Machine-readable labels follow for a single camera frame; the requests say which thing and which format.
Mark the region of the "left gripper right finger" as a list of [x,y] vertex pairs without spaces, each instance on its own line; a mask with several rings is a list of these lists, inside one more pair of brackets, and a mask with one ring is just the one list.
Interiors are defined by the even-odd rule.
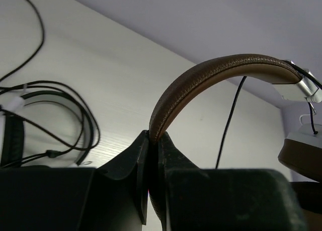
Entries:
[[205,170],[197,167],[174,145],[168,133],[149,146],[149,196],[162,230],[167,230],[167,191],[171,173],[197,174],[208,178]]

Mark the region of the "brown silver headphones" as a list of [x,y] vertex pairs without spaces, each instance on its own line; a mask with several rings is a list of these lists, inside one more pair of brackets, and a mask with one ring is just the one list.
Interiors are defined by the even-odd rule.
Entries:
[[[202,62],[180,75],[158,100],[149,122],[150,142],[156,144],[183,108],[212,85],[235,76],[252,77],[276,85],[284,97],[297,101],[320,102],[321,84],[294,63],[260,54],[238,54]],[[304,210],[321,213],[321,158],[317,148],[288,140],[279,161],[286,167],[312,178],[315,183],[296,184]]]

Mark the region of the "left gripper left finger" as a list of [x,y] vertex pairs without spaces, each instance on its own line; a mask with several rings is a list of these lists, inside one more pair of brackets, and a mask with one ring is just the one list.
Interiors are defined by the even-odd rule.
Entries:
[[98,168],[96,230],[141,230],[147,220],[148,131]]

